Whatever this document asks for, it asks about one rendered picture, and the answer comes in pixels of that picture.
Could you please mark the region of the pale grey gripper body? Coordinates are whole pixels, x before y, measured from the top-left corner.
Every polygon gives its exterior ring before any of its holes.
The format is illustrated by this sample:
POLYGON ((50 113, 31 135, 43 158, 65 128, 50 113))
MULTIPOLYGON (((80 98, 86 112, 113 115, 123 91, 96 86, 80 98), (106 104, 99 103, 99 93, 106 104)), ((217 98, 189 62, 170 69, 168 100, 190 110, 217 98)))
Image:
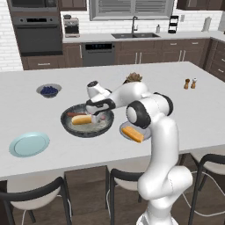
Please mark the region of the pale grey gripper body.
POLYGON ((99 113, 98 115, 92 115, 91 116, 91 122, 96 124, 101 119, 102 113, 99 113))

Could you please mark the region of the dark grey bowl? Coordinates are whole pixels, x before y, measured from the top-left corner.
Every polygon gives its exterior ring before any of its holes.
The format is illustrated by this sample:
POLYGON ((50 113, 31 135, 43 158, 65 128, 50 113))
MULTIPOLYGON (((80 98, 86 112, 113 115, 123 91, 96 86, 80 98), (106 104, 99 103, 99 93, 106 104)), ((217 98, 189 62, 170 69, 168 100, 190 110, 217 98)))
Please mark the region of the dark grey bowl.
POLYGON ((63 127, 74 136, 82 138, 91 138, 99 136, 105 133, 113 124, 114 114, 112 111, 106 111, 103 113, 105 117, 103 120, 99 120, 98 123, 88 123, 82 125, 73 125, 72 118, 68 116, 68 113, 88 113, 85 109, 85 104, 73 105, 62 113, 61 123, 63 127))

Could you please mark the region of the tan bun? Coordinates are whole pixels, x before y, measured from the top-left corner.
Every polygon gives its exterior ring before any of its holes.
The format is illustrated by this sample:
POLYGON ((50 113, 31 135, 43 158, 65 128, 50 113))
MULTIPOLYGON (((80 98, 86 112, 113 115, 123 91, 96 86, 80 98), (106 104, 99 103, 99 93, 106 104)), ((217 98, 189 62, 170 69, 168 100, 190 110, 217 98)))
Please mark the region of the tan bun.
POLYGON ((77 115, 72 118, 73 125, 82 125, 91 123, 91 116, 90 115, 77 115))

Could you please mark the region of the brown artichoke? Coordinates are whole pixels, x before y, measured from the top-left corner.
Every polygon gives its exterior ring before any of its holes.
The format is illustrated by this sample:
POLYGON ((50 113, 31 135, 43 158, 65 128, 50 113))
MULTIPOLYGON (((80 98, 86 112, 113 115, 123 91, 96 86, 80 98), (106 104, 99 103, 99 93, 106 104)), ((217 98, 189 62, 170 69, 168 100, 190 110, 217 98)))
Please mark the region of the brown artichoke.
POLYGON ((142 76, 140 74, 137 73, 131 73, 127 79, 126 82, 127 83, 132 83, 132 82, 140 82, 142 80, 142 76))

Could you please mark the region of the grey dishwasher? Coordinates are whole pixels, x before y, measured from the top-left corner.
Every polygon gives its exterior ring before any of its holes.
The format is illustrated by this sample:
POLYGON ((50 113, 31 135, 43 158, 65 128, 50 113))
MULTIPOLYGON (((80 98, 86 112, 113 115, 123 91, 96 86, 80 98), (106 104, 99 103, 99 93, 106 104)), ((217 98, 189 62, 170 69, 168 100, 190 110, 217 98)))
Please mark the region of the grey dishwasher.
POLYGON ((84 67, 113 65, 114 55, 115 45, 113 42, 92 42, 82 45, 84 67))

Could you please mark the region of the black chair white seat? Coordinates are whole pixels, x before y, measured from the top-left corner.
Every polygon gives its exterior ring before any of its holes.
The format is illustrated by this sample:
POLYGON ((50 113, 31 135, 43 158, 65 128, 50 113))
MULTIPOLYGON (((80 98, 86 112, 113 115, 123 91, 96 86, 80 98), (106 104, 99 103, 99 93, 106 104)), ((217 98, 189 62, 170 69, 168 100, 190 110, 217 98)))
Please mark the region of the black chair white seat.
POLYGON ((192 204, 189 215, 188 225, 192 225, 193 216, 195 214, 195 207, 199 190, 202 189, 205 184, 208 172, 225 176, 225 155, 218 155, 212 153, 191 153, 192 159, 196 163, 197 176, 194 185, 194 191, 192 196, 192 204))
POLYGON ((114 225, 114 189, 116 185, 129 190, 134 185, 133 191, 137 190, 137 181, 141 177, 142 172, 127 172, 118 169, 105 168, 105 208, 108 210, 110 217, 110 225, 114 225))
POLYGON ((72 206, 64 174, 44 175, 35 178, 11 179, 7 182, 7 192, 0 189, 0 200, 10 225, 16 225, 12 207, 28 212, 35 223, 33 210, 46 206, 58 195, 62 197, 67 225, 72 225, 72 206))

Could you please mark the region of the brown drawer under oven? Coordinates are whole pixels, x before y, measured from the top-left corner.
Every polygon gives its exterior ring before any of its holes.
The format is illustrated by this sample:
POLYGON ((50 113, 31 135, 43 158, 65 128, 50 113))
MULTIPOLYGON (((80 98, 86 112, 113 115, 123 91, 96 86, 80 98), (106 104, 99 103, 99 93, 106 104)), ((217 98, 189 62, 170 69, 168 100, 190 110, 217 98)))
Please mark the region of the brown drawer under oven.
POLYGON ((63 55, 27 56, 21 58, 24 70, 61 69, 66 64, 63 55))

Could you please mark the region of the brown lower cupboard run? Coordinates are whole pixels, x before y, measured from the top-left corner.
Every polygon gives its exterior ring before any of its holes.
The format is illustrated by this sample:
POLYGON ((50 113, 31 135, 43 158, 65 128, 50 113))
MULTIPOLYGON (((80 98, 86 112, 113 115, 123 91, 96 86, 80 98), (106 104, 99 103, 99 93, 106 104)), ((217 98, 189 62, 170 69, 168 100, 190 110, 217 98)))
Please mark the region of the brown lower cupboard run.
POLYGON ((191 62, 203 67, 209 39, 137 40, 115 43, 115 63, 191 62))

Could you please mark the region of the dark tap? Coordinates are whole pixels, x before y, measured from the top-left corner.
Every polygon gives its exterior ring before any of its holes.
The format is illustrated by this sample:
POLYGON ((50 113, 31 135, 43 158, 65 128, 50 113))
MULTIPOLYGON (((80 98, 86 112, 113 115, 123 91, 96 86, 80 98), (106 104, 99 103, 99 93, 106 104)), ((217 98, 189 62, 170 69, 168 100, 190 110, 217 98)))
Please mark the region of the dark tap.
POLYGON ((138 19, 138 17, 136 17, 136 16, 133 16, 133 18, 132 18, 132 30, 131 30, 131 33, 132 33, 132 34, 134 34, 135 31, 138 31, 138 26, 135 26, 135 25, 134 25, 134 22, 135 22, 135 20, 137 20, 137 19, 138 19))

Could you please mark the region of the window with grey blinds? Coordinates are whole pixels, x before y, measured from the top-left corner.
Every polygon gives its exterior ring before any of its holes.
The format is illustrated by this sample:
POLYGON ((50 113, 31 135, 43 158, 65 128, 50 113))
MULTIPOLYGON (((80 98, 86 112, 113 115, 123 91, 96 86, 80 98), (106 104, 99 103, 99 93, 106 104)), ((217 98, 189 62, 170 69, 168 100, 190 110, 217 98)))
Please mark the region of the window with grey blinds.
POLYGON ((168 19, 174 0, 89 0, 90 21, 168 19))

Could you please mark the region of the brown upper cupboard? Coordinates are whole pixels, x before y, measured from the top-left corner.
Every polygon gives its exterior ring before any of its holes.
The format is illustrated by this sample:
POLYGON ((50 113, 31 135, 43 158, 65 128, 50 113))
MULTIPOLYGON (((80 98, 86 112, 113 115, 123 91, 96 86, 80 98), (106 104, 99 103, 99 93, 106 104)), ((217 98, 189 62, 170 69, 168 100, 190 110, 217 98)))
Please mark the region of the brown upper cupboard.
POLYGON ((184 11, 225 11, 225 0, 178 0, 177 8, 184 11))
POLYGON ((61 11, 86 11, 86 0, 59 0, 61 11))

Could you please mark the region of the black microwave oven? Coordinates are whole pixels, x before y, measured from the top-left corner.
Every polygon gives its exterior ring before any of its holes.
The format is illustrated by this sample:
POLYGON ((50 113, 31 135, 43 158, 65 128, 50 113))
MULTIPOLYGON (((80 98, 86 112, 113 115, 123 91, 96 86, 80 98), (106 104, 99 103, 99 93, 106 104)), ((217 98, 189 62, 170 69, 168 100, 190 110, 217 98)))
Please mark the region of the black microwave oven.
POLYGON ((7 0, 11 11, 57 11, 57 0, 7 0))

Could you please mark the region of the brown side cupboard run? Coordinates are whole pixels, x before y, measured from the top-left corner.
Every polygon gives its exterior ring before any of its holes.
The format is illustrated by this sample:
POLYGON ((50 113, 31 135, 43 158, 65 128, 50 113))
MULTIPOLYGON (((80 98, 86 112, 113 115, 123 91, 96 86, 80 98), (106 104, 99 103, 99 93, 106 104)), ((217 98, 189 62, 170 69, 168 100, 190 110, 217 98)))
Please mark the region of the brown side cupboard run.
POLYGON ((207 50, 205 71, 225 83, 225 41, 211 39, 207 50))

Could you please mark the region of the white paper towel roll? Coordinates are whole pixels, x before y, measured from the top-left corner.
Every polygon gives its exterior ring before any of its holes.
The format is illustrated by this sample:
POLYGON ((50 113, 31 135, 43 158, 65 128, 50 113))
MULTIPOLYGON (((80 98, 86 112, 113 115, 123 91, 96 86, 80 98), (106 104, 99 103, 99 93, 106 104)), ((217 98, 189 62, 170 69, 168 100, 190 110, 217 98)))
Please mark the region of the white paper towel roll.
POLYGON ((212 21, 212 18, 210 18, 210 17, 205 18, 204 25, 203 25, 203 28, 202 28, 202 32, 208 32, 211 21, 212 21))

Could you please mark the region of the black wall oven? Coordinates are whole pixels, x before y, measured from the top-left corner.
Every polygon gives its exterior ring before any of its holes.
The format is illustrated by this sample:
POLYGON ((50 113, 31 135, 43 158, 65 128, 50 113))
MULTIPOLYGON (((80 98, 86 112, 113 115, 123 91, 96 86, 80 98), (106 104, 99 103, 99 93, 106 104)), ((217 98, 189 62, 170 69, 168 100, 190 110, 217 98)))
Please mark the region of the black wall oven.
POLYGON ((60 21, 56 16, 20 16, 12 22, 23 57, 62 54, 60 21))

